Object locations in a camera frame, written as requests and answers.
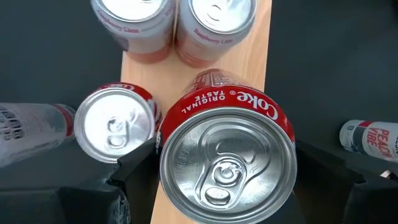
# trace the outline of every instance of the red can label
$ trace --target red can label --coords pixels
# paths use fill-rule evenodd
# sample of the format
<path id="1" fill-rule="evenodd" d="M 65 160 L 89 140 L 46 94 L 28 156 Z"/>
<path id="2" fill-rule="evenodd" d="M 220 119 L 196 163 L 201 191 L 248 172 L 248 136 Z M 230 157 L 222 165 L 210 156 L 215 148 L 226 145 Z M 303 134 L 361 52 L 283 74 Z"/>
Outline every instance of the red can label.
<path id="1" fill-rule="evenodd" d="M 157 137 L 157 147 L 188 118 L 205 110 L 240 107 L 256 111 L 277 123 L 295 141 L 291 123 L 275 101 L 259 90 L 245 85 L 229 72 L 209 69 L 185 89 L 184 96 L 166 114 Z"/>
<path id="2" fill-rule="evenodd" d="M 131 84 L 131 83 L 125 83 L 125 82 L 108 83 L 108 84 L 105 84 L 105 85 L 99 87 L 96 91 L 103 90 L 106 88 L 124 88 L 124 89 L 133 91 L 134 93 L 137 93 L 138 95 L 140 95 L 148 103 L 150 109 L 154 113 L 155 130 L 157 130 L 159 128 L 160 122 L 162 121 L 162 111 L 160 110 L 160 107 L 156 103 L 152 94 L 150 94 L 148 91 L 146 91 L 142 87 L 139 87 L 139 86 Z"/>

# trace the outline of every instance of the wooden plank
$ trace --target wooden plank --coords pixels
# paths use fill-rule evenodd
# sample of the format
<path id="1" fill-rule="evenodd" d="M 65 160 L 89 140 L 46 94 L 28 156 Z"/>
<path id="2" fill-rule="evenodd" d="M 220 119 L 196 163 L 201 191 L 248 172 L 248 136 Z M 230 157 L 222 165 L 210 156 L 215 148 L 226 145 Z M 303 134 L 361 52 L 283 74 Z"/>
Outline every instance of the wooden plank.
<path id="1" fill-rule="evenodd" d="M 258 0 L 256 21 L 249 36 L 229 51 L 211 68 L 222 68 L 240 76 L 253 87 L 263 90 L 266 77 L 266 60 L 271 19 L 271 0 Z M 189 81 L 204 69 L 184 65 L 176 54 L 154 65 L 143 65 L 123 53 L 123 82 L 135 83 L 150 91 L 165 113 L 179 98 Z M 152 224 L 191 224 L 165 196 L 159 185 Z"/>

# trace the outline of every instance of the can lid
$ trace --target can lid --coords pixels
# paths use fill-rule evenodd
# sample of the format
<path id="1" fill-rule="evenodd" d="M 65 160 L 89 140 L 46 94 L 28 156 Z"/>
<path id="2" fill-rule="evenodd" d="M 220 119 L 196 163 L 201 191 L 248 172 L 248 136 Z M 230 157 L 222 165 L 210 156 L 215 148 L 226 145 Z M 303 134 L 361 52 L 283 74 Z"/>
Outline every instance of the can lid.
<path id="1" fill-rule="evenodd" d="M 90 95 L 75 116 L 76 140 L 91 157 L 116 163 L 154 135 L 149 105 L 137 93 L 106 88 Z"/>
<path id="2" fill-rule="evenodd" d="M 140 22 L 158 15 L 166 0 L 99 0 L 117 19 Z"/>
<path id="3" fill-rule="evenodd" d="M 197 114 L 163 148 L 164 192 L 200 223 L 258 223 L 288 199 L 296 178 L 295 147 L 275 122 L 242 108 Z"/>
<path id="4" fill-rule="evenodd" d="M 190 0 L 196 19 L 217 33 L 235 33 L 254 19 L 256 0 Z"/>

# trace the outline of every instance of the coke can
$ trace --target coke can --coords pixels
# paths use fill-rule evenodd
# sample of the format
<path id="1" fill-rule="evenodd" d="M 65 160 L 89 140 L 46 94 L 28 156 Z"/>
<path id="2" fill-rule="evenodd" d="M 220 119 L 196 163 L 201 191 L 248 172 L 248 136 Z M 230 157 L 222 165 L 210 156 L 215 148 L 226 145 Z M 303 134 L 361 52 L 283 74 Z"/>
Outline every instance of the coke can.
<path id="1" fill-rule="evenodd" d="M 350 152 L 398 162 L 397 123 L 347 121 L 340 130 L 340 143 Z"/>
<path id="2" fill-rule="evenodd" d="M 70 142 L 74 117 L 61 104 L 0 103 L 0 167 Z"/>
<path id="3" fill-rule="evenodd" d="M 161 117 L 160 108 L 145 89 L 130 83 L 109 83 L 79 106 L 76 140 L 92 158 L 117 163 L 154 136 Z"/>
<path id="4" fill-rule="evenodd" d="M 256 0 L 181 0 L 175 48 L 191 67 L 215 63 L 250 32 Z"/>
<path id="5" fill-rule="evenodd" d="M 289 197 L 297 161 L 279 106 L 232 74 L 200 73 L 157 134 L 166 196 L 199 223 L 259 223 Z"/>
<path id="6" fill-rule="evenodd" d="M 170 54 L 175 0 L 91 0 L 91 5 L 133 60 L 155 63 Z"/>

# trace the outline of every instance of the can rim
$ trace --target can rim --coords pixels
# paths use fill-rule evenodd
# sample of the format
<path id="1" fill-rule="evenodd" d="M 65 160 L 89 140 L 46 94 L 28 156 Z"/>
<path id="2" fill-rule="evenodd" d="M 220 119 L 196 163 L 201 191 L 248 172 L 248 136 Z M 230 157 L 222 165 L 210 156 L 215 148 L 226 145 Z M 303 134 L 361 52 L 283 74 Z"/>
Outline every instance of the can rim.
<path id="1" fill-rule="evenodd" d="M 111 87 L 111 88 L 105 88 L 102 90 L 98 90 L 94 93 L 92 93 L 90 96 L 88 96 L 83 102 L 80 104 L 79 108 L 76 111 L 75 115 L 75 122 L 74 122 L 74 132 L 75 132 L 75 137 L 80 145 L 80 147 L 92 158 L 96 159 L 97 161 L 100 162 L 105 162 L 105 163 L 111 163 L 115 164 L 118 162 L 119 157 L 108 157 L 102 153 L 100 153 L 97 148 L 95 148 L 92 143 L 90 143 L 89 139 L 87 138 L 87 135 L 85 133 L 85 118 L 87 115 L 87 112 L 91 105 L 96 102 L 96 100 L 101 99 L 102 97 L 106 95 L 111 95 L 112 93 L 122 93 L 124 95 L 130 96 L 132 99 L 136 100 L 137 102 L 140 103 L 140 105 L 145 109 L 146 113 L 149 114 L 149 119 L 150 119 L 150 132 L 149 132 L 149 138 L 150 139 L 154 133 L 155 133 L 155 118 L 153 116 L 152 110 L 150 106 L 147 104 L 146 100 L 143 99 L 142 96 L 140 96 L 138 93 L 131 91 L 131 90 L 126 90 L 124 88 L 119 88 L 119 87 Z"/>
<path id="2" fill-rule="evenodd" d="M 273 196 L 272 204 L 267 204 L 266 207 L 263 207 L 262 211 L 260 207 L 256 211 L 251 211 L 244 218 L 235 218 L 235 219 L 223 219 L 217 220 L 216 216 L 205 215 L 206 211 L 204 208 L 200 208 L 197 205 L 193 204 L 189 199 L 187 199 L 184 194 L 179 190 L 177 184 L 172 180 L 170 167 L 167 162 L 167 158 L 172 155 L 173 150 L 172 146 L 176 142 L 179 136 L 183 135 L 186 130 L 189 130 L 193 124 L 200 122 L 200 120 L 209 118 L 209 116 L 217 115 L 243 115 L 245 117 L 251 118 L 254 121 L 259 121 L 262 126 L 268 126 L 272 128 L 273 131 L 276 131 L 280 134 L 281 140 L 286 146 L 285 154 L 288 161 L 284 162 L 282 169 L 284 170 L 284 183 L 283 187 L 277 191 L 276 196 Z M 166 194 L 166 197 L 171 202 L 171 204 L 186 217 L 195 220 L 196 222 L 206 223 L 206 224 L 249 224 L 249 223 L 258 223 L 266 218 L 270 217 L 274 214 L 278 209 L 286 202 L 288 197 L 290 196 L 295 180 L 297 176 L 297 159 L 295 153 L 295 146 L 285 133 L 285 131 L 276 124 L 270 118 L 260 114 L 256 111 L 247 110 L 244 108 L 238 107 L 224 107 L 224 108 L 215 108 L 212 110 L 203 111 L 198 113 L 184 123 L 182 123 L 168 138 L 166 141 L 162 155 L 160 158 L 160 179 L 162 183 L 162 188 Z"/>
<path id="3" fill-rule="evenodd" d="M 254 18 L 256 17 L 256 11 L 257 11 L 257 0 L 250 0 L 253 4 L 251 5 L 250 8 L 250 14 L 251 16 L 248 17 L 248 19 L 246 20 L 246 22 L 243 24 L 243 26 L 240 26 L 237 29 L 233 29 L 231 31 L 227 31 L 227 32 L 222 32 L 222 31 L 218 31 L 216 29 L 212 29 L 211 27 L 207 26 L 206 24 L 204 24 L 199 17 L 197 16 L 195 10 L 193 9 L 193 5 L 192 5 L 192 1 L 194 0 L 189 0 L 189 8 L 191 10 L 192 15 L 194 16 L 194 18 L 197 20 L 197 22 L 199 22 L 199 24 L 204 27 L 205 29 L 214 32 L 216 34 L 235 34 L 238 32 L 241 32 L 242 30 L 244 30 L 246 27 L 250 26 L 250 24 L 252 24 Z"/>
<path id="4" fill-rule="evenodd" d="M 163 9 L 165 8 L 165 6 L 166 6 L 166 4 L 167 4 L 167 0 L 162 0 L 162 4 L 161 4 L 160 7 L 155 11 L 155 13 L 153 13 L 152 15 L 147 16 L 147 17 L 145 17 L 145 18 L 142 18 L 142 19 L 125 19 L 125 18 L 122 18 L 122 17 L 116 15 L 115 13 L 111 12 L 111 11 L 104 5 L 104 3 L 102 2 L 102 0 L 92 0 L 92 1 L 95 1 L 95 3 L 97 4 L 97 6 L 98 6 L 102 11 L 106 12 L 107 15 L 111 16 L 112 18 L 117 19 L 117 20 L 122 21 L 122 22 L 133 22 L 133 23 L 134 23 L 134 22 L 145 22 L 145 21 L 148 21 L 148 20 L 150 20 L 150 19 L 152 19 L 152 18 L 157 17 L 157 16 L 160 14 L 160 12 L 163 11 Z"/>

